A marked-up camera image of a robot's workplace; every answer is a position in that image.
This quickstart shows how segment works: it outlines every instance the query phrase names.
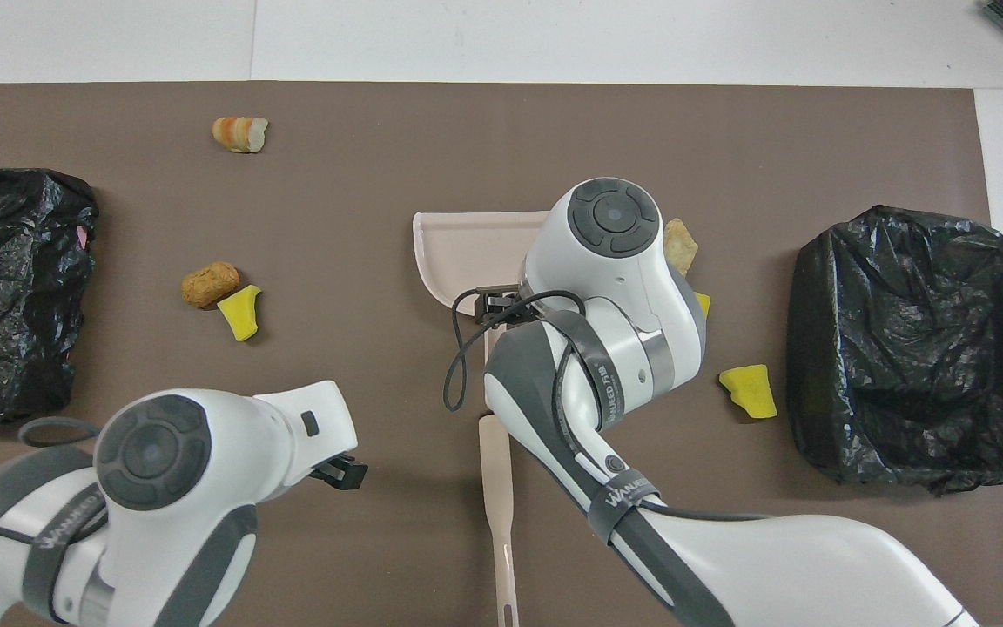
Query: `black trash bag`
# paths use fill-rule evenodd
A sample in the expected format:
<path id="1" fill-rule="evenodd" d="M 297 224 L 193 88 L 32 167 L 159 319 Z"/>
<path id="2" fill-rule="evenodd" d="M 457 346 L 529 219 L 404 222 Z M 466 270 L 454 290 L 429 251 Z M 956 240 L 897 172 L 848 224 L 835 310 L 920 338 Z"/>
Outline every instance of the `black trash bag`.
<path id="1" fill-rule="evenodd" d="M 1003 484 L 1003 235 L 874 207 L 800 250 L 788 304 L 796 448 L 835 481 Z"/>
<path id="2" fill-rule="evenodd" d="M 0 170 L 0 423 L 68 404 L 96 215 L 79 179 Z"/>

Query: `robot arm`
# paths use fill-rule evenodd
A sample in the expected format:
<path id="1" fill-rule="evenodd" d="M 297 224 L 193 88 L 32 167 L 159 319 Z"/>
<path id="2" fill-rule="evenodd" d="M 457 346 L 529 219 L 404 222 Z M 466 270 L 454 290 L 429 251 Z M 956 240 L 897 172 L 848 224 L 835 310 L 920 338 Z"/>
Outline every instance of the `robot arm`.
<path id="1" fill-rule="evenodd" d="M 703 317 L 662 240 L 656 204 L 622 180 L 583 183 L 553 208 L 522 295 L 568 290 L 586 311 L 547 300 L 541 321 L 498 339 L 485 391 L 510 433 L 682 624 L 975 626 L 887 533 L 835 517 L 677 512 L 606 444 L 602 429 L 699 370 Z"/>
<path id="2" fill-rule="evenodd" d="M 309 476 L 357 488 L 366 467 L 345 455 L 355 445 L 333 381 L 131 402 L 94 458 L 59 445 L 0 467 L 0 528 L 21 536 L 0 537 L 0 617 L 25 602 L 81 627 L 211 624 L 247 570 L 255 506 Z M 107 524 L 73 541 L 102 504 Z"/>

